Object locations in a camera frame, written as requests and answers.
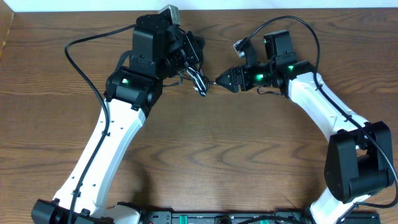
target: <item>green terminal block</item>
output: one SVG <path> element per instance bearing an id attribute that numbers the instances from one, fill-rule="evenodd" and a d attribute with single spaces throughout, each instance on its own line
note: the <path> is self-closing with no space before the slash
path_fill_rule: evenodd
<path id="1" fill-rule="evenodd" d="M 180 215 L 180 224 L 188 224 L 188 217 L 186 215 Z"/>

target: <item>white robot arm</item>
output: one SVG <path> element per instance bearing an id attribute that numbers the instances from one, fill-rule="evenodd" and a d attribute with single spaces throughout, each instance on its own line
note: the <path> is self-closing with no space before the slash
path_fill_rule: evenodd
<path id="1" fill-rule="evenodd" d="M 138 224 L 140 222 L 142 213 L 138 209 L 132 208 L 128 204 L 118 204 L 113 208 L 106 209 L 106 198 L 128 145 L 162 94 L 163 79 L 172 77 L 176 71 L 184 67 L 193 70 L 193 74 L 199 80 L 203 78 L 200 72 L 194 69 L 196 68 L 194 65 L 203 62 L 201 61 L 203 60 L 201 49 L 204 46 L 204 40 L 192 36 L 190 32 L 181 34 L 177 26 L 180 24 L 177 13 L 178 9 L 167 6 L 160 11 L 159 15 L 143 16 L 137 19 L 137 24 L 140 25 L 137 25 L 134 31 L 136 38 L 133 41 L 136 42 L 135 50 L 132 51 L 131 58 L 129 58 L 131 66 L 129 68 L 119 67 L 108 78 L 106 84 L 104 108 L 106 107 L 110 118 L 108 133 L 92 163 L 89 164 L 89 159 L 95 151 L 98 141 L 104 136 L 106 118 L 103 109 L 80 160 L 62 188 L 55 194 L 53 201 L 38 200 L 35 204 L 32 211 L 32 219 L 35 223 L 66 223 L 68 214 L 73 214 L 69 218 L 73 217 L 72 220 L 75 224 Z M 163 29 L 164 32 L 158 32 L 158 29 Z M 180 49 L 169 55 L 166 58 L 168 62 L 162 64 L 158 57 L 163 57 L 167 53 L 157 52 L 159 48 L 154 45 L 153 40 L 166 39 L 166 30 L 175 35 L 173 40 L 176 41 L 170 43 L 170 48 L 175 50 L 180 47 Z M 371 124 L 349 109 L 325 85 L 321 75 L 312 72 L 314 68 L 310 63 L 297 62 L 287 30 L 265 35 L 264 43 L 270 59 L 268 64 L 258 63 L 256 52 L 249 39 L 237 42 L 234 48 L 240 57 L 246 57 L 246 64 L 224 72 L 216 79 L 217 84 L 233 92 L 238 92 L 238 85 L 241 86 L 242 91 L 247 91 L 255 86 L 279 88 L 282 95 L 290 98 L 307 112 L 329 142 L 325 165 L 325 180 L 328 188 L 324 190 L 317 201 L 311 204 L 309 218 L 306 218 L 305 222 L 289 218 L 278 219 L 272 216 L 266 218 L 292 223 L 339 223 L 352 211 L 356 203 L 362 202 L 392 185 L 394 178 L 390 169 L 392 167 L 391 132 L 383 122 Z M 153 49 L 141 47 L 142 45 L 152 46 Z M 321 84 L 322 91 L 326 96 L 331 98 L 332 102 L 345 114 L 348 114 L 348 118 L 357 122 L 358 126 L 346 120 L 346 116 L 325 98 L 325 95 L 318 89 L 320 86 L 317 86 L 315 81 Z M 202 86 L 198 86 L 198 82 L 194 82 L 194 84 L 199 94 L 205 96 L 207 87 L 204 82 Z M 384 149 L 387 162 L 383 160 L 379 151 L 370 146 L 366 136 L 359 132 L 358 128 L 372 132 L 377 143 Z M 368 153 L 357 158 L 357 149 L 367 149 Z M 78 180 L 87 165 L 89 168 L 80 190 L 75 192 Z M 73 209 L 71 204 L 76 195 Z M 239 224 L 253 223 L 264 219 L 265 217 L 256 217 Z M 180 217 L 180 223 L 188 224 L 187 218 Z"/>

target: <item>cable clip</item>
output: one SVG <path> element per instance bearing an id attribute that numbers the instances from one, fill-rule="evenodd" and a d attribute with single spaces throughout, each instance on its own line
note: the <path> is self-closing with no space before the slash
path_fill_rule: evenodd
<path id="1" fill-rule="evenodd" d="M 104 135 L 105 134 L 105 132 L 104 131 L 102 131 L 102 133 L 101 133 L 102 135 Z M 111 135 L 111 133 L 108 133 L 108 134 L 106 134 L 107 136 L 110 136 Z"/>
<path id="2" fill-rule="evenodd" d="M 317 91 L 318 89 L 320 89 L 320 88 L 322 88 L 322 87 L 323 87 L 322 84 L 321 84 L 321 85 L 318 85 L 317 88 L 315 89 L 315 91 Z"/>
<path id="3" fill-rule="evenodd" d="M 353 115 L 350 114 L 350 115 L 348 115 L 348 117 L 349 117 L 349 118 L 352 118 Z M 348 119 L 346 118 L 346 120 L 345 120 L 344 122 L 347 122 L 347 121 L 348 121 Z"/>

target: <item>black cable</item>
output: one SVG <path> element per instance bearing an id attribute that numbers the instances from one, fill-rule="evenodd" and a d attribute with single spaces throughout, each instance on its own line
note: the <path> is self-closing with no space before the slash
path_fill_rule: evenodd
<path id="1" fill-rule="evenodd" d="M 181 85 L 182 82 L 184 81 L 184 76 L 182 75 L 181 72 L 179 72 L 178 75 L 180 76 L 180 79 L 181 79 L 179 82 L 175 82 L 175 83 L 170 84 L 170 85 L 163 85 L 163 87 L 170 87 L 170 86 Z"/>
<path id="2" fill-rule="evenodd" d="M 344 219 L 355 209 L 355 208 L 359 208 L 359 206 L 355 203 L 353 203 L 353 205 L 344 213 L 342 214 L 342 216 L 340 216 L 337 219 L 336 224 L 342 224 L 344 223 Z"/>
<path id="3" fill-rule="evenodd" d="M 99 35 L 94 35 L 92 37 L 86 37 L 86 38 L 83 38 L 83 39 L 74 40 L 74 41 L 71 41 L 71 42 L 67 43 L 66 46 L 65 46 L 65 55 L 67 56 L 68 61 L 72 64 L 73 68 L 76 69 L 76 71 L 81 75 L 81 77 L 87 82 L 87 84 L 94 91 L 94 94 L 97 96 L 99 102 L 101 103 L 101 107 L 102 107 L 102 109 L 104 111 L 104 114 L 105 114 L 105 128 L 104 128 L 104 131 L 102 132 L 102 136 L 99 139 L 98 144 L 95 147 L 90 159 L 88 160 L 85 169 L 81 173 L 81 176 L 80 176 L 79 181 L 77 183 L 76 189 L 73 191 L 72 202 L 70 204 L 69 215 L 68 215 L 68 224 L 72 224 L 73 212 L 75 210 L 77 197 L 78 197 L 78 195 L 80 193 L 80 187 L 83 185 L 83 179 L 85 178 L 85 175 L 87 174 L 88 169 L 90 168 L 90 165 L 91 165 L 91 163 L 93 162 L 93 160 L 95 158 L 95 155 L 97 154 L 98 150 L 100 149 L 100 147 L 102 145 L 102 142 L 104 141 L 106 135 L 108 134 L 109 124 L 110 124 L 108 109 L 106 108 L 105 102 L 104 102 L 101 94 L 99 93 L 97 88 L 95 88 L 94 84 L 90 81 L 90 79 L 83 73 L 83 71 L 72 60 L 72 58 L 69 55 L 69 46 L 72 46 L 73 44 L 81 43 L 81 42 L 84 42 L 84 41 L 87 41 L 87 40 L 93 40 L 93 39 L 97 39 L 97 38 L 100 38 L 100 37 L 106 37 L 106 36 L 109 36 L 109 35 L 117 34 L 117 33 L 123 32 L 125 30 L 132 29 L 135 26 L 136 25 L 131 25 L 131 26 L 127 26 L 127 27 L 122 28 L 122 29 L 118 29 L 118 30 L 112 31 L 112 32 L 107 32 L 105 34 L 99 34 Z"/>
<path id="4" fill-rule="evenodd" d="M 275 59 L 276 59 L 276 55 L 273 55 L 273 56 L 269 59 L 269 62 L 268 62 L 268 65 L 269 65 L 269 73 L 270 73 L 271 77 L 274 76 L 274 72 L 276 71 L 276 68 L 275 68 L 275 69 L 272 68 Z M 260 89 L 261 89 L 262 87 L 269 87 L 269 85 L 262 85 L 262 86 L 259 86 L 259 87 L 257 88 L 257 93 L 260 94 L 260 95 L 264 95 L 264 94 L 280 95 L 279 93 L 276 93 L 276 92 L 274 92 L 274 91 L 266 91 L 266 92 L 262 93 L 262 92 L 260 92 Z"/>
<path id="5" fill-rule="evenodd" d="M 254 222 L 258 222 L 258 221 L 262 221 L 262 220 L 277 220 L 277 221 L 283 221 L 283 222 L 293 223 L 293 224 L 306 224 L 304 222 L 300 222 L 300 221 L 293 220 L 290 218 L 275 217 L 275 216 L 270 216 L 270 215 L 261 215 L 257 218 L 251 218 L 246 221 L 240 222 L 238 224 L 250 224 L 250 223 L 254 223 Z"/>
<path id="6" fill-rule="evenodd" d="M 286 208 L 279 208 L 279 209 L 275 210 L 274 213 L 273 213 L 272 215 L 276 217 L 276 213 L 281 212 L 281 211 L 290 212 L 290 214 L 292 214 L 294 220 L 297 220 L 296 217 L 294 216 L 293 212 L 290 211 L 289 209 L 286 209 Z"/>
<path id="7" fill-rule="evenodd" d="M 386 160 L 388 163 L 389 168 L 391 169 L 392 175 L 394 176 L 394 182 L 396 185 L 396 196 L 395 199 L 391 202 L 388 203 L 387 205 L 378 205 L 374 203 L 366 203 L 366 202 L 356 202 L 356 205 L 365 205 L 369 207 L 374 207 L 374 208 L 391 208 L 395 206 L 398 203 L 398 177 L 397 177 L 397 172 L 394 168 L 394 166 L 391 164 L 390 160 L 386 156 L 386 153 L 382 150 L 381 146 L 377 143 L 377 141 L 367 132 L 365 131 L 360 124 L 358 124 L 350 115 L 346 114 L 345 111 L 343 111 L 322 89 L 322 85 L 319 85 L 318 80 L 317 80 L 317 73 L 318 73 L 318 66 L 319 66 L 319 61 L 320 61 L 320 45 L 318 41 L 318 37 L 315 33 L 315 31 L 302 19 L 295 17 L 295 16 L 280 16 L 276 17 L 274 19 L 271 19 L 263 25 L 261 25 L 256 31 L 254 31 L 247 40 L 250 40 L 255 34 L 257 34 L 263 27 L 266 25 L 270 24 L 271 22 L 278 21 L 281 19 L 295 19 L 299 22 L 301 22 L 313 35 L 313 38 L 315 39 L 315 42 L 317 44 L 317 62 L 315 63 L 315 68 L 313 71 L 313 80 L 315 82 L 315 86 L 317 87 L 317 90 L 321 92 L 321 94 L 347 119 L 347 121 L 351 122 L 353 125 L 355 125 L 367 138 L 368 141 L 373 144 L 374 147 L 382 154 L 383 158 Z"/>
<path id="8" fill-rule="evenodd" d="M 181 27 L 177 27 L 178 30 L 180 30 L 183 34 L 186 33 L 185 30 L 181 29 Z"/>
<path id="9" fill-rule="evenodd" d="M 127 51 L 123 52 L 122 55 L 120 55 L 118 64 L 116 65 L 116 68 L 114 69 L 115 72 L 117 72 L 123 66 L 126 59 L 128 57 L 131 57 L 131 54 L 132 54 L 132 50 L 127 50 Z"/>

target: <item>wood grain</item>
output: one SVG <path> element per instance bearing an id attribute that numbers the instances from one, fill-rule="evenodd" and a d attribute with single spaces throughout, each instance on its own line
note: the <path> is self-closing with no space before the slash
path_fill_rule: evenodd
<path id="1" fill-rule="evenodd" d="M 128 26 L 153 12 L 16 14 L 0 63 L 0 217 L 31 223 L 38 198 L 50 200 L 74 168 L 100 106 L 68 63 L 68 41 Z M 214 80 L 240 65 L 232 44 L 262 22 L 291 14 L 307 21 L 321 44 L 320 73 L 354 111 L 383 120 L 398 158 L 398 10 L 296 9 L 182 11 L 182 27 L 206 40 L 205 73 Z M 262 34 L 289 29 L 302 60 L 313 62 L 309 31 L 294 21 L 271 24 Z M 132 32 L 70 49 L 102 92 Z M 261 60 L 261 34 L 253 40 Z M 232 94 L 213 86 L 206 98 L 189 82 L 166 88 L 123 158 L 108 205 L 133 201 L 174 210 L 303 208 L 323 189 L 327 141 L 312 120 L 284 97 Z M 394 189 L 371 202 L 387 203 Z M 396 223 L 395 209 L 378 210 Z"/>
<path id="2" fill-rule="evenodd" d="M 14 12 L 8 7 L 8 5 L 0 0 L 0 59 L 2 51 L 6 46 L 7 35 L 12 23 Z"/>

